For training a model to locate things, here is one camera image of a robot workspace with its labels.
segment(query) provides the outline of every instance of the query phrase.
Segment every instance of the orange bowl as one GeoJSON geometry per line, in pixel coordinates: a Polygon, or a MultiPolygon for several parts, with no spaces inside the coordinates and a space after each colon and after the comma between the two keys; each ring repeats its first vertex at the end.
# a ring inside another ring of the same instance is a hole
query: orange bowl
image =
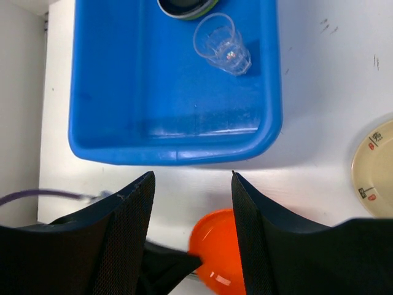
{"type": "Polygon", "coordinates": [[[189,253],[202,259],[196,273],[215,293],[246,295],[232,209],[210,213],[196,224],[189,253]]]}

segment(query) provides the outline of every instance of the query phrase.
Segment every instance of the plate with red text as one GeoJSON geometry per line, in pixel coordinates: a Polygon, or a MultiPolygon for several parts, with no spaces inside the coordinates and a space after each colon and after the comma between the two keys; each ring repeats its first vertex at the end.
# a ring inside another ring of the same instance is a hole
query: plate with red text
{"type": "Polygon", "coordinates": [[[352,182],[373,216],[393,218],[393,120],[374,129],[360,144],[352,162],[352,182]]]}

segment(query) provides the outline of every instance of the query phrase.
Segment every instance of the purple cable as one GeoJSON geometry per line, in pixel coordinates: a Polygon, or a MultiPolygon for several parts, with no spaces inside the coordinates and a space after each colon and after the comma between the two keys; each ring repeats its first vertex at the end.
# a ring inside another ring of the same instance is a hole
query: purple cable
{"type": "Polygon", "coordinates": [[[21,192],[14,192],[12,194],[6,195],[4,197],[0,197],[0,206],[5,205],[6,203],[25,198],[25,197],[35,197],[38,195],[52,195],[54,197],[65,197],[74,200],[82,199],[81,195],[73,194],[71,192],[62,192],[62,191],[55,191],[50,189],[31,189],[27,191],[21,192]]]}

